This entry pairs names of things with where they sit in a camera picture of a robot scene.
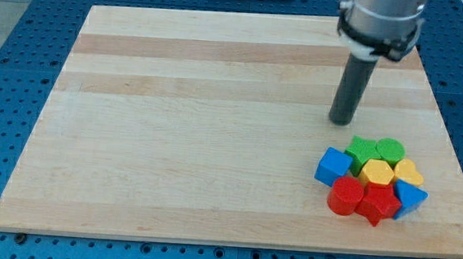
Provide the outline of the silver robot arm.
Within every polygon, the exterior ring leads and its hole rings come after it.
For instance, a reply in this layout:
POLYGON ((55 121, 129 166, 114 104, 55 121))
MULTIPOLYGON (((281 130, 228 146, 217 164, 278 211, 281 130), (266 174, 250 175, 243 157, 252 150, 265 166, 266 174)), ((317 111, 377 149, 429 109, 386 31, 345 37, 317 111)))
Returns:
POLYGON ((337 32, 357 59, 398 62, 421 36, 429 0, 340 0, 337 32))

